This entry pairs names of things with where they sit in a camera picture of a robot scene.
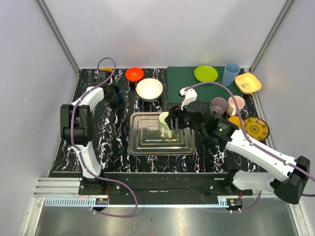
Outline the light green mug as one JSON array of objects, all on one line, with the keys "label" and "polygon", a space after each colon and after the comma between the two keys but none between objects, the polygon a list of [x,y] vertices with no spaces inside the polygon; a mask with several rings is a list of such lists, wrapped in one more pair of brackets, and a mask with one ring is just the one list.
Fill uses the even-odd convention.
[{"label": "light green mug", "polygon": [[166,123],[165,119],[169,115],[168,112],[163,112],[158,117],[158,130],[162,134],[162,136],[167,136],[168,138],[172,137],[172,132],[170,128],[168,127],[168,124]]}]

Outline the dark blue mug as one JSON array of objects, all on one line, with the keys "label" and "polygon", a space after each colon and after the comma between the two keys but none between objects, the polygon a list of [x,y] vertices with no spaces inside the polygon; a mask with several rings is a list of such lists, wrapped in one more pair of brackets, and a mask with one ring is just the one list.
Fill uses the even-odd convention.
[{"label": "dark blue mug", "polygon": [[117,96],[116,104],[121,104],[123,100],[121,90],[117,85],[114,85],[114,89]]}]

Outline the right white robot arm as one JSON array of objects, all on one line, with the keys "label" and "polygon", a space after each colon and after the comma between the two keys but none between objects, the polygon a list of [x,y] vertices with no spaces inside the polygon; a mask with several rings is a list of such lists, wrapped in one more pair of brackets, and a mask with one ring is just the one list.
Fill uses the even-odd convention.
[{"label": "right white robot arm", "polygon": [[310,160],[282,154],[251,138],[237,125],[213,115],[199,100],[186,106],[173,106],[165,122],[171,130],[190,128],[213,146],[236,152],[266,170],[266,173],[232,171],[223,183],[224,191],[234,195],[240,190],[272,192],[281,200],[296,205],[310,178]]}]

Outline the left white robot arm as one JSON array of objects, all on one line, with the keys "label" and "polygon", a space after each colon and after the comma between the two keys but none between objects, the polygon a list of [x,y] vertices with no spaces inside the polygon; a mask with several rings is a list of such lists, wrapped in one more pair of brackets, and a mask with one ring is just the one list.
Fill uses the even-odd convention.
[{"label": "left white robot arm", "polygon": [[101,166],[93,148],[94,123],[92,111],[101,101],[119,102],[119,88],[114,84],[113,70],[97,72],[95,81],[76,101],[63,104],[60,109],[61,138],[74,150],[82,168],[79,194],[92,195],[106,192],[106,182],[100,179]]}]

